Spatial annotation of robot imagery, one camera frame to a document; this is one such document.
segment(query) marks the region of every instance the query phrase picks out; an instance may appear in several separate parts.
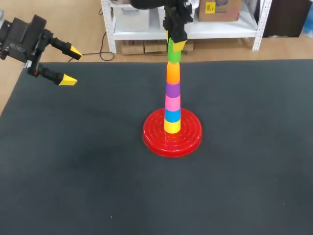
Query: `black cable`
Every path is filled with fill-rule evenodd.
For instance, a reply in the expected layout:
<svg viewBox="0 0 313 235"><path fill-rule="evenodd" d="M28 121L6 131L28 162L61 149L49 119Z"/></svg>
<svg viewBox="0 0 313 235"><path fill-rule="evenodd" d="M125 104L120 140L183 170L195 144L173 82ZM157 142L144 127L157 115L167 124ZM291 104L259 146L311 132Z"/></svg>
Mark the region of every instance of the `black cable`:
<svg viewBox="0 0 313 235"><path fill-rule="evenodd" d="M99 13L98 13L100 16L103 14L103 13L100 13L101 11L102 11L102 9L100 9L100 10L99 10ZM102 43L101 43L101 47L100 47L100 51L99 51L99 52L96 52L96 53L86 53L86 54L83 54L83 55L100 55L101 60L106 61L106 62L113 60L114 57L115 57L115 54L114 54L114 53L112 53L112 52L110 52L110 51L102 51L102 49L103 49L103 44L104 44L104 38L105 38L106 34L107 34L107 32L105 32L105 33L103 34ZM104 59L104 58L102 57L102 54L105 54L105 53L110 53L110 54L112 54L112 58L109 59L109 60Z"/></svg>

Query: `cardboard box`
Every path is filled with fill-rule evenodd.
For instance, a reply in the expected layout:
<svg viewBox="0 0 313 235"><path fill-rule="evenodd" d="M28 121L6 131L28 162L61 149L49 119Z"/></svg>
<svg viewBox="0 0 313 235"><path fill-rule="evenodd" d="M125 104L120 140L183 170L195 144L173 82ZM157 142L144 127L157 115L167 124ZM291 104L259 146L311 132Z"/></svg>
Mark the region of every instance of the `cardboard box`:
<svg viewBox="0 0 313 235"><path fill-rule="evenodd" d="M123 55L141 55L144 53L143 41L123 41L121 49Z"/></svg>
<svg viewBox="0 0 313 235"><path fill-rule="evenodd" d="M164 52L167 50L166 40L146 40L145 53Z"/></svg>
<svg viewBox="0 0 313 235"><path fill-rule="evenodd" d="M242 0L200 0L199 21L237 21Z"/></svg>
<svg viewBox="0 0 313 235"><path fill-rule="evenodd" d="M184 46L184 49L182 51L184 52L190 52L194 50L194 41L188 40Z"/></svg>

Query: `white box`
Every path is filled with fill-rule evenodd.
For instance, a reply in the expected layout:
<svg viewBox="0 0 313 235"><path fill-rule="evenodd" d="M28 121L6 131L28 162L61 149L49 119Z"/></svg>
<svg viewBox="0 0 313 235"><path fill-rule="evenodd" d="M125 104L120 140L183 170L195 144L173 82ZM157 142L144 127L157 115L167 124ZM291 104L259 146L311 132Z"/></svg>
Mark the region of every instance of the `white box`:
<svg viewBox="0 0 313 235"><path fill-rule="evenodd" d="M148 31L149 10L138 10L130 4L113 4L113 13L120 31Z"/></svg>
<svg viewBox="0 0 313 235"><path fill-rule="evenodd" d="M195 12L196 12L196 9L199 7L199 3L200 3L200 0L189 0L188 1L188 4L192 4L192 14L191 14L192 18L194 18L194 16L195 16ZM158 17L159 17L159 21L160 21L160 28L162 29L163 28L163 20L165 19L165 10L164 10L164 7L159 7L157 10L158 10ZM192 24L193 23L188 23L185 25L186 33L191 31Z"/></svg>

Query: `shelf leg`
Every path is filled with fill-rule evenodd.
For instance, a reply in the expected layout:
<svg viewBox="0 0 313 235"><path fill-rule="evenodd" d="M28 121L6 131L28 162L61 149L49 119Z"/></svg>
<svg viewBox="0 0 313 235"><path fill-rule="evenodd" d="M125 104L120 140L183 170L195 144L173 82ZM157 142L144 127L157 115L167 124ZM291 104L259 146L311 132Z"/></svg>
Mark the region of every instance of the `shelf leg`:
<svg viewBox="0 0 313 235"><path fill-rule="evenodd" d="M109 0L101 0L102 12L104 18L104 24L106 26L107 38L110 52L116 53L116 45L115 40L113 38L114 30L115 30L115 17L112 19L111 16L111 7L109 4Z"/></svg>
<svg viewBox="0 0 313 235"><path fill-rule="evenodd" d="M272 0L264 0L263 6L260 6L262 8L262 11L260 14L258 29L256 32L256 37L255 37L254 44L252 47L253 51L260 49L261 41L263 38L266 22L268 20L268 14L269 14L271 4L272 4Z"/></svg>

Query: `black mat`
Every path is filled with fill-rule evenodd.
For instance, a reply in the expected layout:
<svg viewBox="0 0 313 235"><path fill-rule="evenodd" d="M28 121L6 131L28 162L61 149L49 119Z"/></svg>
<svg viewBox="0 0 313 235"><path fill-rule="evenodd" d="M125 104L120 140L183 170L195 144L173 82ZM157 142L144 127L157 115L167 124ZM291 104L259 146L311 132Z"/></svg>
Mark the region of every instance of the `black mat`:
<svg viewBox="0 0 313 235"><path fill-rule="evenodd" d="M182 64L176 160L141 141L165 64L50 67L77 86L23 72L0 118L1 235L313 234L313 61Z"/></svg>

